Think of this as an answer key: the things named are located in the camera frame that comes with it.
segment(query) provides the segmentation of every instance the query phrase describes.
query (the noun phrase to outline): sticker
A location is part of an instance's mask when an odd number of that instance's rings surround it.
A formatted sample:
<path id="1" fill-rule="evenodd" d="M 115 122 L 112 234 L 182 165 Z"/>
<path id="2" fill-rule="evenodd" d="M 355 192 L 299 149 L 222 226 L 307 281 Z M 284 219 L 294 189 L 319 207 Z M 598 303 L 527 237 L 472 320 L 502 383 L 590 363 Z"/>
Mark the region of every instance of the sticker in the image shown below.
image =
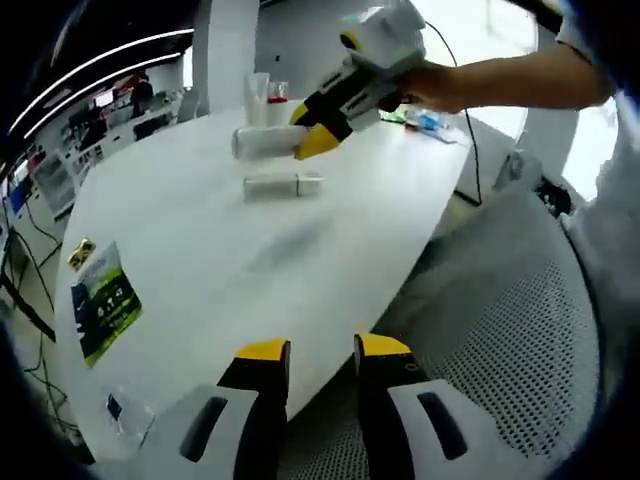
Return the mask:
<path id="1" fill-rule="evenodd" d="M 82 265 L 87 261 L 91 252 L 96 249 L 96 244 L 93 243 L 88 238 L 83 238 L 80 242 L 80 245 L 76 247 L 76 249 L 71 253 L 71 256 L 67 260 L 71 268 L 73 268 L 76 272 L 80 270 Z"/>
<path id="2" fill-rule="evenodd" d="M 142 312 L 115 243 L 92 256 L 77 284 L 71 287 L 71 299 L 80 346 L 90 367 Z"/>

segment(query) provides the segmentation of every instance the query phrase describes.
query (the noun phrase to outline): cup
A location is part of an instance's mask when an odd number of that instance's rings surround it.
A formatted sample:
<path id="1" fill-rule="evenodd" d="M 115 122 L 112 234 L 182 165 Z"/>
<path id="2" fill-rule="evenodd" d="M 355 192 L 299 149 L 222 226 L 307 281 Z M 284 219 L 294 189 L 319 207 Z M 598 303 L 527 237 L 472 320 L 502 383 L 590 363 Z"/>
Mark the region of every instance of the cup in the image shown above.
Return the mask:
<path id="1" fill-rule="evenodd" d="M 269 82 L 267 94 L 267 125 L 276 127 L 289 122 L 289 82 Z"/>
<path id="2" fill-rule="evenodd" d="M 244 112 L 249 127 L 267 125 L 269 74 L 258 72 L 244 77 Z"/>

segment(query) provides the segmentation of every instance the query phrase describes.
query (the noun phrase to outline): white pillar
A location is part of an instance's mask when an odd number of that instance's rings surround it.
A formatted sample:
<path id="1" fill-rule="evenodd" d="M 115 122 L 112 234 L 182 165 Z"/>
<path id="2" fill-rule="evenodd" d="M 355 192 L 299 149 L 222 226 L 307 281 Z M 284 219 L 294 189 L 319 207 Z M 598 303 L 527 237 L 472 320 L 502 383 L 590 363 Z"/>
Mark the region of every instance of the white pillar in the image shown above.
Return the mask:
<path id="1" fill-rule="evenodd" d="M 259 6 L 259 0 L 201 0 L 193 36 L 198 115 L 242 105 L 243 78 L 254 71 Z"/>

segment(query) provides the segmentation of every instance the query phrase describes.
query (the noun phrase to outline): ceiling light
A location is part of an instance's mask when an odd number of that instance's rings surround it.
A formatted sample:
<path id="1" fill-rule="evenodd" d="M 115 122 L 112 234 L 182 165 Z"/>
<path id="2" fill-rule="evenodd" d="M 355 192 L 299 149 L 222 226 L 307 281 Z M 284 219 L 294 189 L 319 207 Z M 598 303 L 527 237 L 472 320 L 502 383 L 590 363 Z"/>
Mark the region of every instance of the ceiling light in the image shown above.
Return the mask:
<path id="1" fill-rule="evenodd" d="M 127 48 L 131 48 L 131 47 L 135 47 L 136 45 L 140 45 L 141 43 L 152 42 L 153 40 L 158 40 L 160 38 L 175 37 L 177 35 L 185 35 L 187 33 L 193 33 L 193 31 L 194 31 L 193 28 L 185 28 L 184 30 L 175 30 L 173 32 L 166 32 L 166 33 L 160 33 L 158 35 L 152 35 L 150 37 L 141 38 L 140 40 L 135 40 L 133 42 L 125 43 L 124 45 L 120 45 L 117 48 L 114 48 L 112 50 L 109 50 L 108 52 L 104 52 L 104 53 L 98 55 L 97 57 L 92 58 L 88 62 L 85 62 L 82 65 L 74 68 L 69 73 L 67 73 L 66 75 L 64 75 L 60 79 L 58 79 L 55 82 L 53 82 L 51 85 L 49 85 L 49 87 L 47 87 L 47 89 L 44 92 L 42 92 L 40 95 L 38 95 L 36 98 L 34 98 L 33 101 L 27 106 L 27 108 L 25 108 L 24 111 L 20 115 L 18 115 L 18 118 L 15 119 L 15 121 L 13 122 L 13 125 L 11 125 L 11 127 L 9 128 L 9 133 L 11 133 L 14 128 L 16 128 L 16 125 L 18 125 L 18 123 L 20 123 L 20 121 L 24 118 L 24 116 L 27 113 L 29 113 L 29 111 L 40 100 L 42 100 L 45 96 L 47 96 L 49 93 L 51 93 L 62 82 L 65 82 L 66 80 L 70 79 L 76 73 L 78 73 L 79 71 L 87 68 L 89 65 L 92 65 L 92 64 L 102 60 L 103 58 L 108 57 L 109 55 L 113 55 L 114 53 L 118 53 L 118 52 L 121 52 L 122 50 L 126 50 Z"/>
<path id="2" fill-rule="evenodd" d="M 38 121 L 38 123 L 36 123 L 33 127 L 31 127 L 31 129 L 27 133 L 25 133 L 24 137 L 22 137 L 22 138 L 24 138 L 26 140 L 26 138 L 29 135 L 31 135 L 40 125 L 42 125 L 49 118 L 51 118 L 51 116 L 54 115 L 58 110 L 60 110 L 65 105 L 68 105 L 69 102 L 75 100 L 80 95 L 82 95 L 84 93 L 87 93 L 90 90 L 93 90 L 94 88 L 96 88 L 101 83 L 106 82 L 107 80 L 111 80 L 112 78 L 119 77 L 123 73 L 127 73 L 127 72 L 129 72 L 131 70 L 136 70 L 136 69 L 138 69 L 140 67 L 144 67 L 145 65 L 149 65 L 150 63 L 162 62 L 163 60 L 169 60 L 170 58 L 176 58 L 176 57 L 179 57 L 180 55 L 181 55 L 180 53 L 172 53 L 170 55 L 164 55 L 162 57 L 152 58 L 151 60 L 146 60 L 144 62 L 140 62 L 140 63 L 137 63 L 135 65 L 131 65 L 130 67 L 123 68 L 122 70 L 118 70 L 117 72 L 112 73 L 111 75 L 107 75 L 106 77 L 103 77 L 100 80 L 97 80 L 97 81 L 93 82 L 91 85 L 84 87 L 82 90 L 78 90 L 76 93 L 74 93 L 73 95 L 71 95 L 70 97 L 65 99 L 63 102 L 59 103 L 54 108 L 52 108 L 49 112 L 47 112 L 47 114 L 44 117 L 42 117 L 40 119 L 40 121 Z"/>

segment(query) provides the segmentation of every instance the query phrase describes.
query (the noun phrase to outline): white cylinder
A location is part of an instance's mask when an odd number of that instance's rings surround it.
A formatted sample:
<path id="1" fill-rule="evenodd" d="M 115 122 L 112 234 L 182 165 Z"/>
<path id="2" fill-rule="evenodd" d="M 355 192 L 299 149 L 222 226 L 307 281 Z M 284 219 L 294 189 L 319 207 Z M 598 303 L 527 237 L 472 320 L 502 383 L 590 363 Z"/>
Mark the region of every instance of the white cylinder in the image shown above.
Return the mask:
<path id="1" fill-rule="evenodd" d="M 317 173 L 252 175 L 244 179 L 244 195 L 247 200 L 309 197 L 319 193 L 322 180 Z"/>
<path id="2" fill-rule="evenodd" d="M 307 127 L 284 125 L 269 128 L 239 128 L 233 132 L 231 151 L 238 159 L 290 157 L 302 143 Z"/>

